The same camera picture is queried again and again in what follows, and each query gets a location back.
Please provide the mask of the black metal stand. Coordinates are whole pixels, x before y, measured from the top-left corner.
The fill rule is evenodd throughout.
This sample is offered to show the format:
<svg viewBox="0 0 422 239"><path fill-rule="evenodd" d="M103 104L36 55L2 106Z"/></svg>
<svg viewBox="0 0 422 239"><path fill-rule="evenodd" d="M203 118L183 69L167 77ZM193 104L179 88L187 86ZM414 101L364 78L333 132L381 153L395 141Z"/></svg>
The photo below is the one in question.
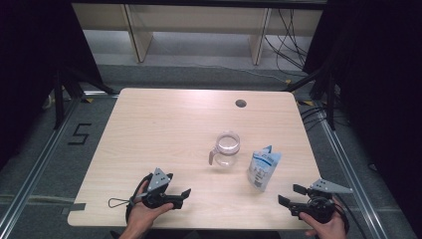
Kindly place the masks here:
<svg viewBox="0 0 422 239"><path fill-rule="evenodd" d="M118 91L104 84L100 74L97 74L96 77L91 77L75 68L64 67L58 69L54 77L54 96L56 102L56 123L54 129L58 129L65 120L63 89L68 92L72 100L80 99L85 94L80 82L88 83L105 92L107 95L115 96L118 94Z"/></svg>
<svg viewBox="0 0 422 239"><path fill-rule="evenodd" d="M296 83L289 84L285 88L285 92L293 91L303 87L305 84L313 82L314 85L310 91L312 100L321 100L322 96L326 96L325 115L328 125L332 130L334 126L334 99L335 99L335 80L330 70L320 68Z"/></svg>

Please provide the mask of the grey tape piece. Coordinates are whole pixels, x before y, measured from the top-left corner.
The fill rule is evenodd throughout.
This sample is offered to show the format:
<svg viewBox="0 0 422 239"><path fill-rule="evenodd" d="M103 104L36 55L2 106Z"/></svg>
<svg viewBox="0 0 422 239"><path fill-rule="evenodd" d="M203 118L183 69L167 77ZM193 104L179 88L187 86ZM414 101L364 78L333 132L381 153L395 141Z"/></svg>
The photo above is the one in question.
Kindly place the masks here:
<svg viewBox="0 0 422 239"><path fill-rule="evenodd" d="M62 215L69 215L72 211L83 211L86 208L86 203L76 203L72 204L69 207L64 207L62 210Z"/></svg>

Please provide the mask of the person's right hand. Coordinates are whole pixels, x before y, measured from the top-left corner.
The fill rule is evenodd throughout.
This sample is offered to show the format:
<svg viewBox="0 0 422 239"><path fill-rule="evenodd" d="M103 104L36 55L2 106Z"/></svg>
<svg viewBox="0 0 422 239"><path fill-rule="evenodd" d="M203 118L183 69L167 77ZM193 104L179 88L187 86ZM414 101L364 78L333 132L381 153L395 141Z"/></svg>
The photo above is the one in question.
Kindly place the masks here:
<svg viewBox="0 0 422 239"><path fill-rule="evenodd" d="M347 239L344 221L339 212L334 212L331 219L324 224L319 223L304 212L300 213L300 218L311 227L310 230L305 232L307 237L317 236L319 239Z"/></svg>

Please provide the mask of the white and blue pouch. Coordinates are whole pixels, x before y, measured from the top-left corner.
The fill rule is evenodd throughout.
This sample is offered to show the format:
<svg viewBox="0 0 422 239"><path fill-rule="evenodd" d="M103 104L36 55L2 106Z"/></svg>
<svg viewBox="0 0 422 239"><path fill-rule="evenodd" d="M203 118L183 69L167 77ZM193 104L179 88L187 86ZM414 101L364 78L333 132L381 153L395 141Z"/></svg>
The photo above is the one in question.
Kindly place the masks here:
<svg viewBox="0 0 422 239"><path fill-rule="evenodd" d="M273 152L271 145L254 151L247 170L249 182L256 189L265 191L281 158L282 154Z"/></svg>

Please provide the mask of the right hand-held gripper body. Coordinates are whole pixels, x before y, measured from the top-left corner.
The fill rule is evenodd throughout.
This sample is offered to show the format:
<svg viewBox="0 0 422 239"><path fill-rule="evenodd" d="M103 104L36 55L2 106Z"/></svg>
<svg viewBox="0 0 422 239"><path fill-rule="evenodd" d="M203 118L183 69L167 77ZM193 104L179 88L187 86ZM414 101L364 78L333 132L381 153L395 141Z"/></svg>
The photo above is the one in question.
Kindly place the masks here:
<svg viewBox="0 0 422 239"><path fill-rule="evenodd" d="M306 187L309 198L307 203L291 202L288 208L293 216L300 216L301 212L310 215L319 223L327 223L335 210L332 196L335 193L352 193L353 189L345 187L325 179L318 179L309 187Z"/></svg>

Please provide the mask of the pale wooden shelf unit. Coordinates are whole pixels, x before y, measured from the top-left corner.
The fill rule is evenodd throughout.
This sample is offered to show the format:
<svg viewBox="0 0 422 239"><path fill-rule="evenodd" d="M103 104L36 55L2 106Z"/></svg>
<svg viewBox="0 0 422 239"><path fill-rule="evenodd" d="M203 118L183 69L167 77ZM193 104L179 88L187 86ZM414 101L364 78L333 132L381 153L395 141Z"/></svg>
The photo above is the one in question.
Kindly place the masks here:
<svg viewBox="0 0 422 239"><path fill-rule="evenodd" d="M155 32L182 32L247 35L258 65L267 35L311 37L321 16L320 10L99 3L75 3L73 9L84 30L127 32L140 63Z"/></svg>

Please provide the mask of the person's left hand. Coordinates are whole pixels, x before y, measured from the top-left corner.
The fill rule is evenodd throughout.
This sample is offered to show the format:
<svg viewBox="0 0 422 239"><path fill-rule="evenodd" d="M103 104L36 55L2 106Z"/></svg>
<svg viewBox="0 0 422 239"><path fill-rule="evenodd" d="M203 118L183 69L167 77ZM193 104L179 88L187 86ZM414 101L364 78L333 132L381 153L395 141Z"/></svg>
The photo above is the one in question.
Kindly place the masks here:
<svg viewBox="0 0 422 239"><path fill-rule="evenodd" d="M146 230L153 225L155 219L172 209L172 203L166 203L157 208L148 208L141 200L136 200L129 213L127 226Z"/></svg>

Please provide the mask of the black curtain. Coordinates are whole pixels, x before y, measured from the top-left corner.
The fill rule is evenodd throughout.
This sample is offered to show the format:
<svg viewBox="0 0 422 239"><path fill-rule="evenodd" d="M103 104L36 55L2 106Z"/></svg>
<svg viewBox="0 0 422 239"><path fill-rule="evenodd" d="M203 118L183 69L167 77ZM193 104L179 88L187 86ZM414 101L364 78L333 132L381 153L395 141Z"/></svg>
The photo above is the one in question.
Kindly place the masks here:
<svg viewBox="0 0 422 239"><path fill-rule="evenodd" d="M306 72L331 50L352 125L422 239L422 0L326 0Z"/></svg>
<svg viewBox="0 0 422 239"><path fill-rule="evenodd" d="M103 80L71 0L0 0L0 169L16 152L57 74Z"/></svg>

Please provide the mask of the clear glass pitcher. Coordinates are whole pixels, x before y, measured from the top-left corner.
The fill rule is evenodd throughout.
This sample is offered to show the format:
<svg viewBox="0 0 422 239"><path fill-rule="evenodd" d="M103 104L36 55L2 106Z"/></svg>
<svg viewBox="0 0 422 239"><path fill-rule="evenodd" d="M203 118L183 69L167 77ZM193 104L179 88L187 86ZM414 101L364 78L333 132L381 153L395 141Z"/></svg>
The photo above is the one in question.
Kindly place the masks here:
<svg viewBox="0 0 422 239"><path fill-rule="evenodd" d="M240 137L233 131L223 131L209 152L208 163L214 162L223 167L231 167L237 162L236 154L240 150Z"/></svg>

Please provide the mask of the aluminium floor rail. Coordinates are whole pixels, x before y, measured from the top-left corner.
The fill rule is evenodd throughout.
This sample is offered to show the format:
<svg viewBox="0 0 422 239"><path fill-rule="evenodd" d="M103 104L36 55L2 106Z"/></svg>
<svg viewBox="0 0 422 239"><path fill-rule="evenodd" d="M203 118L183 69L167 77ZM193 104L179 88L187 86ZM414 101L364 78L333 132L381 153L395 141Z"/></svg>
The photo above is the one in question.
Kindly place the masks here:
<svg viewBox="0 0 422 239"><path fill-rule="evenodd" d="M13 231L13 228L25 208L30 195L50 162L64 131L67 129L70 117L78 107L79 103L79 99L69 100L64 118L52 129L48 140L36 157L34 164L30 168L25 180L20 185L19 190L12 195L7 209L0 217L0 239L8 239L10 233Z"/></svg>
<svg viewBox="0 0 422 239"><path fill-rule="evenodd" d="M363 185L357 177L352 164L334 130L331 129L327 122L325 113L318 113L321 119L321 126L327 136L327 139L334 151L337 161L343 171L344 177L349 186L353 190L353 196L362 213L362 216L368 226L373 239L388 239L386 231L380 221L380 217L372 205L367 193L364 191Z"/></svg>

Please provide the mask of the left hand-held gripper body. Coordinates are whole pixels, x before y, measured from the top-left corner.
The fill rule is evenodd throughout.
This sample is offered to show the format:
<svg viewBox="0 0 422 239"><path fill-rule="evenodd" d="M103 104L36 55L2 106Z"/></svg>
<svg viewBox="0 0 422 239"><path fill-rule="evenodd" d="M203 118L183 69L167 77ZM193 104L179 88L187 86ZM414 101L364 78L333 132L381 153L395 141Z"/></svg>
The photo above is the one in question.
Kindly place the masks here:
<svg viewBox="0 0 422 239"><path fill-rule="evenodd" d="M180 209L183 199L180 195L167 195L165 193L170 181L167 181L166 173L156 168L146 180L148 184L142 190L141 201L148 208L157 208L166 203L172 203L174 209Z"/></svg>

